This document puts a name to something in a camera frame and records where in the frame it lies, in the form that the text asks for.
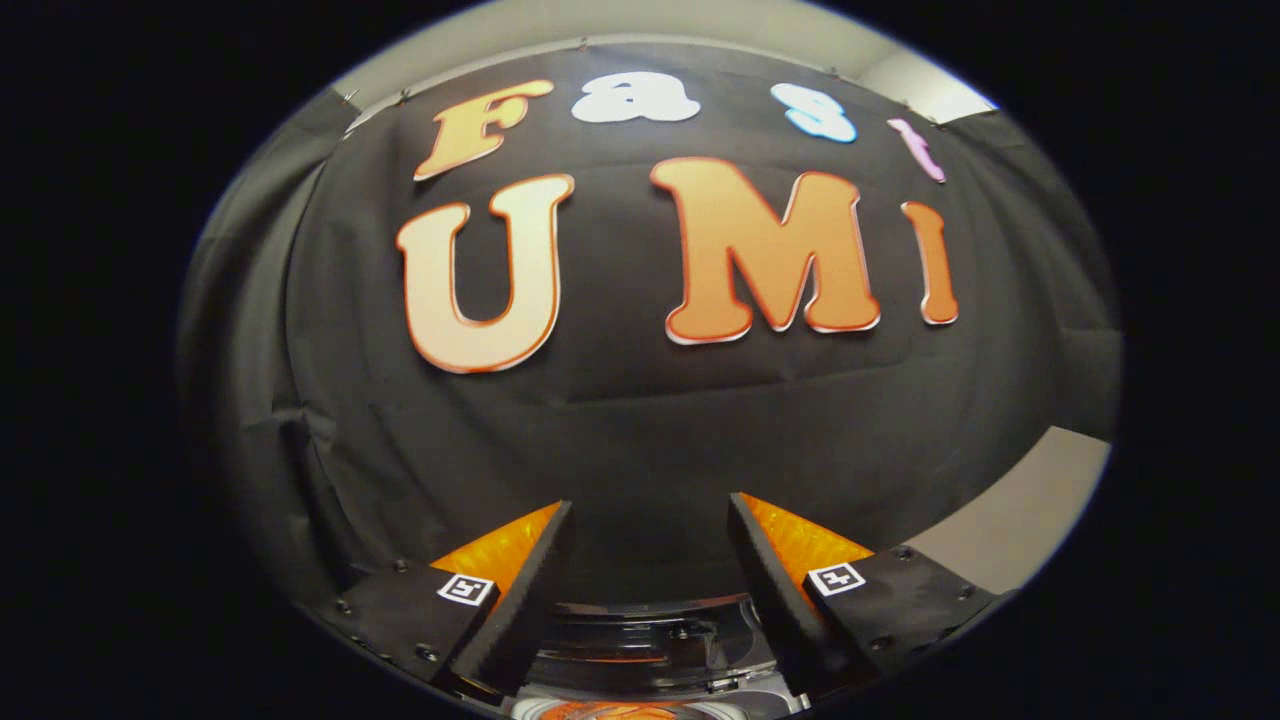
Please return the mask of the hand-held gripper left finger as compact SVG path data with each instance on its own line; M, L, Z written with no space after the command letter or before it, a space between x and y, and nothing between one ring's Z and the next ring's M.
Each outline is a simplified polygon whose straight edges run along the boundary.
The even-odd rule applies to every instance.
M550 624L573 546L557 501L433 562L398 560L315 607L335 638L440 693L512 697Z

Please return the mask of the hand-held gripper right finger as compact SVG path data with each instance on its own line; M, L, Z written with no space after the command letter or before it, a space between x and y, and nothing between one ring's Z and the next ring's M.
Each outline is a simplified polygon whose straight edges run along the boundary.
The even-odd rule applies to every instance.
M785 682L813 700L918 665L1001 605L910 544L874 552L742 492L727 528Z

